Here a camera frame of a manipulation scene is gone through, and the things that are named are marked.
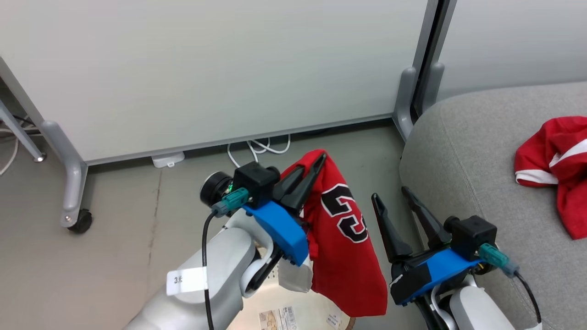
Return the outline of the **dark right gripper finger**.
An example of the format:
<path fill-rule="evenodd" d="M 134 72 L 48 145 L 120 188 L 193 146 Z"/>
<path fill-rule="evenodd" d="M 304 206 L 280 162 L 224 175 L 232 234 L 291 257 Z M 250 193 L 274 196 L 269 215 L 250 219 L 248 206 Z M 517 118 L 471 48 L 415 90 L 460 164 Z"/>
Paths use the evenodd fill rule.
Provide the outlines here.
<path fill-rule="evenodd" d="M 407 186 L 402 186 L 402 194 L 407 201 L 409 209 L 415 213 L 428 238 L 428 248 L 430 250 L 440 249 L 451 242 L 452 236 L 443 227 L 442 223 L 432 214 L 432 212 L 421 202 L 415 193 Z"/>
<path fill-rule="evenodd" d="M 379 194 L 373 193 L 371 195 L 371 202 L 388 261 L 392 264 L 408 259 L 412 255 L 413 250 L 409 244 L 403 241 L 394 227 L 388 216 L 388 209 L 383 204 Z"/>

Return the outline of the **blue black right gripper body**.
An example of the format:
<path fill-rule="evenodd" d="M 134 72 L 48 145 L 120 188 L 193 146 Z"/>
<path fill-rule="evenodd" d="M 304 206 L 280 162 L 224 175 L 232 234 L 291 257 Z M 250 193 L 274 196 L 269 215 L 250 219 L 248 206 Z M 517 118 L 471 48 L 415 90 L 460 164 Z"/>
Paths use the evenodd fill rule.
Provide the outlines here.
<path fill-rule="evenodd" d="M 481 261 L 478 257 L 469 261 L 451 248 L 435 252 L 419 265 L 404 270 L 398 278 L 392 280 L 391 297 L 396 305 L 406 305 L 435 286 L 475 268 Z"/>

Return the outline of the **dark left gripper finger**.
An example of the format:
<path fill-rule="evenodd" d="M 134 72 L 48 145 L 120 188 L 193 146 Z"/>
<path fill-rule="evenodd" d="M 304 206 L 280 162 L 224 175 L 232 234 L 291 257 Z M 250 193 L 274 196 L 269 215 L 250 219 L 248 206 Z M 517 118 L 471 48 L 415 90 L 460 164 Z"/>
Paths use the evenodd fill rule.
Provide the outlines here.
<path fill-rule="evenodd" d="M 287 209 L 287 211 L 291 211 L 296 215 L 299 214 L 299 212 L 306 204 L 312 188 L 314 188 L 314 184 L 319 177 L 326 159 L 327 155 L 325 153 L 321 153 L 307 168 L 307 171 L 302 169 L 302 167 L 299 165 L 294 171 L 292 171 L 291 174 L 294 175 L 296 184 L 282 198 L 282 206 Z"/>
<path fill-rule="evenodd" d="M 284 178 L 281 178 L 281 180 L 273 186 L 273 200 L 282 200 L 283 197 L 291 194 L 302 181 L 304 171 L 305 168 L 298 165 Z"/>

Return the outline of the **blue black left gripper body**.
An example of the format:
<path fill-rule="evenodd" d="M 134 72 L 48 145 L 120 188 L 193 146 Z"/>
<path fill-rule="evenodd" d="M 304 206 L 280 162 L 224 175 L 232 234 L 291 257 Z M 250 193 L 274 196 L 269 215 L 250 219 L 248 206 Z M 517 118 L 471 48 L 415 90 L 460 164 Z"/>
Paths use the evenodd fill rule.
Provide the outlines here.
<path fill-rule="evenodd" d="M 257 209 L 245 204 L 243 209 L 252 214 L 287 259 L 297 267 L 304 263 L 309 255 L 306 233 L 288 211 L 274 201 Z"/>

